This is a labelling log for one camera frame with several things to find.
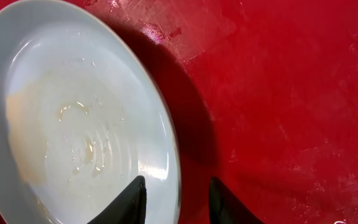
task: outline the plate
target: plate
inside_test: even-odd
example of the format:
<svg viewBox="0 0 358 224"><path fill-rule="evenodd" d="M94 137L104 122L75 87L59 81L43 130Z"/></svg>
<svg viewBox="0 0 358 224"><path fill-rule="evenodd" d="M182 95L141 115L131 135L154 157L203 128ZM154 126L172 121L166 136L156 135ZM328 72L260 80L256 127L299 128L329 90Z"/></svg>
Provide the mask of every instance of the plate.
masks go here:
<svg viewBox="0 0 358 224"><path fill-rule="evenodd" d="M126 44L63 1L0 11L0 212L8 223L87 223L137 175L146 223L177 223L168 110Z"/></svg>

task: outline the red surface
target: red surface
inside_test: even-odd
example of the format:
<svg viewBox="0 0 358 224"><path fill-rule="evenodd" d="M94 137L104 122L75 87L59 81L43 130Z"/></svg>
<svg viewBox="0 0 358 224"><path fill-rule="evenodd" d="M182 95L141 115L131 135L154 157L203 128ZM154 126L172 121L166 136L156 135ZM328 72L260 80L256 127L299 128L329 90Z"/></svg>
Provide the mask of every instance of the red surface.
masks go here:
<svg viewBox="0 0 358 224"><path fill-rule="evenodd" d="M266 223L358 223L358 0L75 4L161 88L180 147L180 223L208 223L211 175Z"/></svg>

